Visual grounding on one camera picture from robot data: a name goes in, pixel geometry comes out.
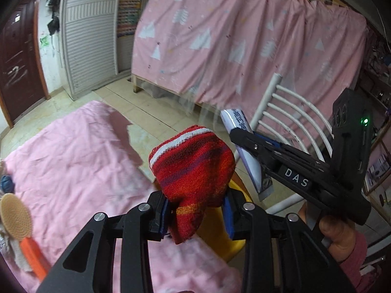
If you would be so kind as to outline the person's right hand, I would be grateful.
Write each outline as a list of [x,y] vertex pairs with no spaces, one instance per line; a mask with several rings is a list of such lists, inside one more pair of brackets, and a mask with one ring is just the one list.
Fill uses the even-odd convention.
[[319,229],[330,240],[328,251],[337,262],[347,260],[359,243],[355,224],[350,220],[345,222],[332,216],[324,216],[319,221]]

